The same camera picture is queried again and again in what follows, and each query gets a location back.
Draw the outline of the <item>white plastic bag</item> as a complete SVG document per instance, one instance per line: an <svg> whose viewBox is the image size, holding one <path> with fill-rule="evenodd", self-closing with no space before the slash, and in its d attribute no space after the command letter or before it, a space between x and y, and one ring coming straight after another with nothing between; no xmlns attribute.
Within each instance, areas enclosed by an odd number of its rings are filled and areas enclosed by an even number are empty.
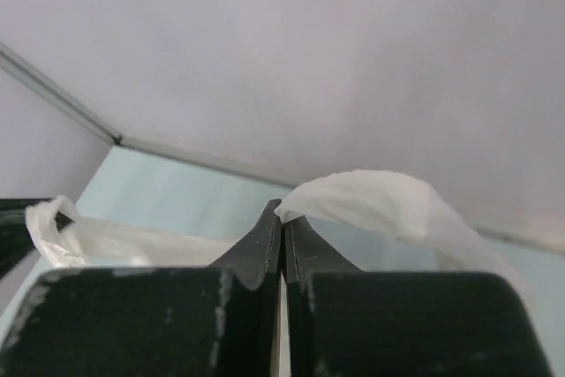
<svg viewBox="0 0 565 377"><path fill-rule="evenodd" d="M275 214L282 223L311 216L424 245L452 270L493 273L524 299L533 297L519 273L427 182L399 172L354 170L317 178L290 192ZM92 267L95 260L129 267L206 266L229 248L223 241L87 218L65 196L27 207L25 225L54 268Z"/></svg>

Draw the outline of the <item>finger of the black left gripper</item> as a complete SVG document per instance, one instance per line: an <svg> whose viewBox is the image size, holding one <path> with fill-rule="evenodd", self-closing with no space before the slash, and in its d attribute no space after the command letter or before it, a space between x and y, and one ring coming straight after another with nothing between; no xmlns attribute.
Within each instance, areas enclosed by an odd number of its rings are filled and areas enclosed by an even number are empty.
<svg viewBox="0 0 565 377"><path fill-rule="evenodd" d="M1 199L1 278L28 254L45 254L74 224L74 206L66 196Z"/></svg>

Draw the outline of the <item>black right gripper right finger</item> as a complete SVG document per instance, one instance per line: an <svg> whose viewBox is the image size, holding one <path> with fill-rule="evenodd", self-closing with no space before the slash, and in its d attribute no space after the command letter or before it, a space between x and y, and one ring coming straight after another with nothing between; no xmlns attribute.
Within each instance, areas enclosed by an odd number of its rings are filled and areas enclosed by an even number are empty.
<svg viewBox="0 0 565 377"><path fill-rule="evenodd" d="M364 271L305 218L282 227L295 376L548 376L524 305L482 272Z"/></svg>

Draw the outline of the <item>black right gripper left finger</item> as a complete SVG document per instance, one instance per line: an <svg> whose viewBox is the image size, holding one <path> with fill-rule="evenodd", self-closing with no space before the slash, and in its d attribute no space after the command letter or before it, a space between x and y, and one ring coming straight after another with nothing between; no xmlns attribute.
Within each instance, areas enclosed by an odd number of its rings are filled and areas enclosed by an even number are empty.
<svg viewBox="0 0 565 377"><path fill-rule="evenodd" d="M39 275L1 346L4 376L276 376L277 200L200 267Z"/></svg>

